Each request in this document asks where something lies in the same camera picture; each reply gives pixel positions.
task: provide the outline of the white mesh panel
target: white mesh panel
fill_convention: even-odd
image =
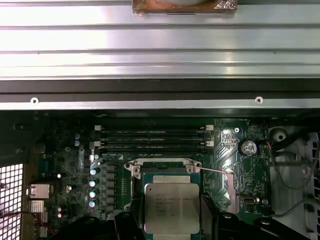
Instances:
[[[22,210],[22,175],[22,164],[0,167],[0,216]],[[20,214],[0,218],[0,240],[19,240],[20,228]]]

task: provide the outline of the black cable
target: black cable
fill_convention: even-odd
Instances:
[[[270,128],[279,127],[279,126],[295,126],[304,120],[307,120],[310,118],[319,118],[319,117],[320,117],[320,111],[312,109],[312,110],[307,110],[297,116],[271,119],[269,120],[268,125]]]
[[[23,151],[22,149],[19,149],[16,151],[16,153],[12,153],[12,154],[8,154],[8,155],[0,155],[0,160],[14,158],[18,154],[22,153],[22,151]]]
[[[272,151],[276,152],[281,149],[284,149],[284,148],[288,147],[289,145],[291,145],[292,143],[294,143],[299,138],[305,136],[306,134],[319,132],[319,131],[320,131],[320,126],[304,127],[302,129],[294,132],[293,134],[289,135],[288,137],[286,137],[282,141],[278,141],[278,142],[273,143]]]

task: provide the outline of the red wire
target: red wire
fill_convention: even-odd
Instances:
[[[8,212],[4,215],[0,216],[0,219],[6,218],[6,217],[10,217],[10,216],[14,216],[14,215],[18,215],[18,214],[31,214],[41,225],[41,227],[45,227],[50,233],[55,234],[55,231],[53,231],[50,226],[48,224],[46,224],[45,222],[43,222],[35,213],[33,212],[29,212],[29,211],[17,211],[17,212]]]
[[[266,141],[266,144],[268,145],[268,148],[270,149],[270,151],[272,150],[271,144],[270,142]]]

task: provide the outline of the wire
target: wire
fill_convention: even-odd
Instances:
[[[43,222],[36,214],[34,214],[33,212],[29,212],[29,211],[16,211],[16,212],[8,212],[4,215],[0,216],[0,219],[6,218],[6,217],[10,217],[10,216],[14,216],[14,215],[19,215],[19,214],[30,214],[33,216],[34,219],[37,220],[37,222],[39,222],[39,224],[41,225],[41,227],[45,227],[50,233],[55,234],[55,231],[53,231],[51,229],[51,227],[46,224],[45,222]]]
[[[308,166],[312,166],[313,165],[313,162],[309,161],[308,159],[306,159],[304,157],[301,157],[301,161],[296,161],[297,155],[295,153],[293,153],[293,152],[290,152],[290,151],[276,151],[276,152],[273,152],[273,157],[274,158],[281,157],[281,156],[289,157],[290,159],[292,159],[294,161],[276,162],[277,166],[298,166],[298,164],[300,164],[300,165],[304,164],[304,165],[308,165]],[[318,180],[318,182],[320,183],[320,170],[315,168],[313,174],[316,177],[316,179]]]
[[[12,154],[8,154],[8,155],[0,155],[0,160],[5,160],[5,159],[10,159],[10,158],[14,158],[15,156],[17,156],[18,154],[22,153],[23,150],[22,149],[17,149],[15,151],[15,153]]]
[[[206,168],[206,167],[202,167],[202,166],[195,166],[195,168],[210,171],[210,172],[215,172],[215,173],[219,173],[219,174],[234,174],[232,171],[225,171],[225,170],[220,170],[220,169],[216,169],[216,168]]]
[[[316,145],[316,151],[315,151],[315,157],[314,157],[314,162],[313,162],[313,165],[311,167],[311,170],[310,170],[310,173],[309,173],[309,176],[307,178],[307,180],[304,182],[304,184],[302,186],[299,186],[299,187],[293,187],[293,186],[289,186],[285,183],[284,179],[282,178],[281,176],[281,173],[279,172],[279,169],[277,168],[277,162],[276,162],[276,159],[274,157],[274,154],[273,154],[273,151],[272,151],[272,147],[270,145],[270,143],[267,141],[266,144],[268,145],[268,151],[269,151],[269,154],[270,154],[270,158],[271,158],[271,163],[273,165],[273,168],[274,168],[274,171],[276,173],[276,175],[279,177],[281,183],[288,189],[291,189],[291,190],[301,190],[303,189],[305,186],[308,185],[308,183],[310,182],[314,172],[315,172],[315,169],[317,168],[317,163],[319,161],[319,152],[320,152],[320,141],[317,142],[317,145]]]
[[[95,117],[97,117],[97,118],[104,118],[104,117],[107,117],[108,114],[99,114],[99,115],[93,114],[93,116],[95,116]]]
[[[277,217],[277,218],[284,218],[284,217],[288,216],[289,214],[291,214],[297,207],[299,207],[301,204],[304,204],[304,203],[319,204],[319,202],[314,198],[305,198],[305,199],[302,199],[301,201],[298,201],[288,211],[281,213],[281,214],[273,214],[271,216]]]

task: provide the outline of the motherboard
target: motherboard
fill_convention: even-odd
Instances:
[[[266,139],[268,126],[250,119],[53,119],[29,210],[58,231],[83,216],[107,220],[129,211],[142,194],[146,239],[182,233],[198,240],[199,193],[247,223],[269,214]]]

